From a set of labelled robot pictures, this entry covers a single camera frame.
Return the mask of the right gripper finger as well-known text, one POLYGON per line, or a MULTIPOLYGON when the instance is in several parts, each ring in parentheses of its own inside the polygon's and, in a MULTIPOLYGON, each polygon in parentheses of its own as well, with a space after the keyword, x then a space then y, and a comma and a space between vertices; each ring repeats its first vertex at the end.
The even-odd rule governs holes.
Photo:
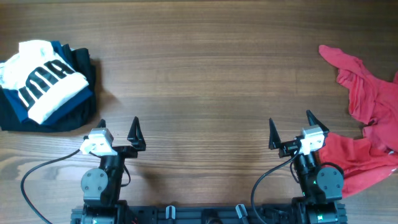
POLYGON ((272 118, 269 118, 269 128, 270 128, 269 149, 271 150, 279 149, 282 143, 272 118))
POLYGON ((329 132, 329 129, 320 120, 318 120, 310 110, 306 110, 306 115, 309 125, 318 125, 324 133, 329 132))

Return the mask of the red t-shirt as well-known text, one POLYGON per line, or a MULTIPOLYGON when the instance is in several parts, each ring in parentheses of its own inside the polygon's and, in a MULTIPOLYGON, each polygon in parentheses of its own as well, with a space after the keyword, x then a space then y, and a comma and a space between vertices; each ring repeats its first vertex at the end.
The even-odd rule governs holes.
POLYGON ((360 58, 341 49, 320 45, 318 52, 337 68, 337 83, 349 91, 349 114, 364 124, 361 139, 330 133, 319 152, 322 162, 343 169, 346 198, 397 170, 397 80, 376 78, 360 58))

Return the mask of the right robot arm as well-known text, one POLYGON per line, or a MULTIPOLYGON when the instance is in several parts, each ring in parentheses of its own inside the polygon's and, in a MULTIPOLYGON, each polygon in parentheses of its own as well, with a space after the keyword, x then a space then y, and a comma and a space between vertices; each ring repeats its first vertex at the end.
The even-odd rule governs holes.
POLYGON ((269 120, 269 148, 277 149, 280 158, 289 158, 291 172, 302 191, 302 196, 293 198, 289 205, 289 223, 343 223, 345 207, 338 201, 343 197, 344 171, 316 158, 326 146, 330 130, 311 111, 306 115, 309 126, 286 142, 281 141, 273 120, 269 120))

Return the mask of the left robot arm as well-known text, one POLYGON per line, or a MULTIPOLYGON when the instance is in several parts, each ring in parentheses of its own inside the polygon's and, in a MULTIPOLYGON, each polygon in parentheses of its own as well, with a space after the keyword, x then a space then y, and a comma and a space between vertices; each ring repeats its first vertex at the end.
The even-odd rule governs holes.
POLYGON ((127 202, 119 199, 124 187, 123 174, 129 173, 125 160, 135 159, 139 152, 146 149, 138 117, 132 121, 127 140, 130 142, 128 146, 113 146, 114 138, 103 119, 83 138, 80 151, 99 157, 100 163, 99 167, 90 169, 81 178, 84 205, 80 213, 74 212, 71 216, 72 223, 138 222, 127 202))

